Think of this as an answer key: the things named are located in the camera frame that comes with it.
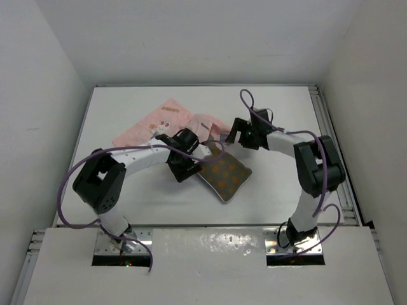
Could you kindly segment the pink cartoon print pillowcase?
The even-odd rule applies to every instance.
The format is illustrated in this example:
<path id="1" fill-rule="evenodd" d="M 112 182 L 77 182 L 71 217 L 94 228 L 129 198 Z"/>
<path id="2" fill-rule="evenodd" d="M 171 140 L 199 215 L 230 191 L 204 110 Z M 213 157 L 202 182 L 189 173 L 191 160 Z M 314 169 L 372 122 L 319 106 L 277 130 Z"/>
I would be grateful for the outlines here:
<path id="1" fill-rule="evenodd" d="M 170 98 L 113 140 L 113 145 L 140 146 L 158 135 L 174 136 L 184 128 L 194 132 L 200 142 L 223 141 L 231 128 L 208 114 L 194 114 Z"/>

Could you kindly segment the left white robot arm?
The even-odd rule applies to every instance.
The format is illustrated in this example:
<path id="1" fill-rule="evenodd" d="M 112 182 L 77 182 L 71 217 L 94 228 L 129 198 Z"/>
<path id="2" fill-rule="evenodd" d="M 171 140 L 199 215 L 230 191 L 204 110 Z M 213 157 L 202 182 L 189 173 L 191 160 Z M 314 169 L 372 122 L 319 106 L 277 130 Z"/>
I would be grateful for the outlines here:
<path id="1" fill-rule="evenodd" d="M 200 160 L 212 155 L 187 128 L 172 137 L 159 134 L 138 148 L 109 152 L 99 149 L 94 153 L 96 157 L 85 162 L 72 188 L 94 210 L 111 240 L 128 253 L 135 250 L 137 235 L 118 208 L 125 179 L 151 166 L 166 164 L 176 181 L 182 182 L 202 169 Z"/>

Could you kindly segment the grey orange dotted pillow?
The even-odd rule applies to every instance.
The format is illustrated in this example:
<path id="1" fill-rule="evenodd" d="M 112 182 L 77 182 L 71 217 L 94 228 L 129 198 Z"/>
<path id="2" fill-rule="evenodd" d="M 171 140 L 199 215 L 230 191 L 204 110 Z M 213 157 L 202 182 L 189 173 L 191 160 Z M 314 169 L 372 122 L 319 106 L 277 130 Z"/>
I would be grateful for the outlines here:
<path id="1" fill-rule="evenodd" d="M 236 157 L 222 150 L 214 140 L 205 141 L 216 161 L 201 164 L 200 178 L 218 195 L 223 204 L 229 203 L 238 190 L 251 178 L 252 170 Z"/>

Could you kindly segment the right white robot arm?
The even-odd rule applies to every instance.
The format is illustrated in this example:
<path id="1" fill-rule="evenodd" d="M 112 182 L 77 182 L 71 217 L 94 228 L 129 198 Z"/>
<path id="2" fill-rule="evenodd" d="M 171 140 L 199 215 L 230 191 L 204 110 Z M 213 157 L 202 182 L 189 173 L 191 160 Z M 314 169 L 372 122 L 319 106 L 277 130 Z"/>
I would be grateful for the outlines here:
<path id="1" fill-rule="evenodd" d="M 345 169 L 331 137 L 318 137 L 307 130 L 289 132 L 272 126 L 266 109 L 250 112 L 250 120 L 234 119 L 226 142 L 238 142 L 254 150 L 262 147 L 295 160 L 301 194 L 286 224 L 288 244 L 285 246 L 293 247 L 316 233 L 325 199 L 345 181 Z"/>

